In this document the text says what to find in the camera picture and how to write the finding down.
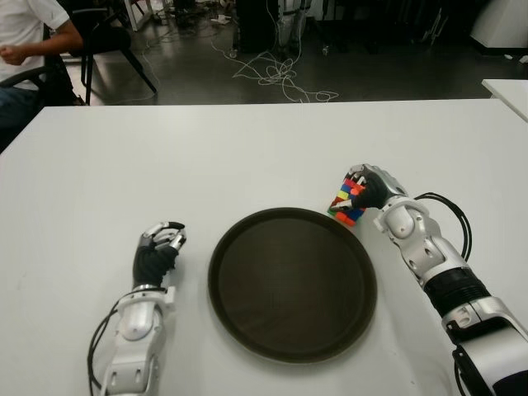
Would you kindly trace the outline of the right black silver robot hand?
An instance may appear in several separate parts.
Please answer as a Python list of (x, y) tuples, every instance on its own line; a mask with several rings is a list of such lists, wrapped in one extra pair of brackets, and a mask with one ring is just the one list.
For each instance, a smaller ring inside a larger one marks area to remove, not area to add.
[(346, 174), (345, 180), (357, 183), (364, 180), (364, 189), (354, 198), (331, 205), (332, 212), (363, 210), (368, 208), (382, 209), (394, 197), (408, 196), (404, 187), (388, 172), (380, 167), (363, 163), (354, 165)]

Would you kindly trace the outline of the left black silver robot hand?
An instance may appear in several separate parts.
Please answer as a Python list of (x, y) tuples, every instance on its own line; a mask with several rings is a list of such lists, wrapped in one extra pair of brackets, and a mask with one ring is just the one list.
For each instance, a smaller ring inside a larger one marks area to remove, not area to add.
[(133, 288), (141, 285), (160, 287), (163, 277), (174, 268), (185, 243), (185, 225), (175, 221), (159, 222), (145, 230), (139, 237), (134, 255)]

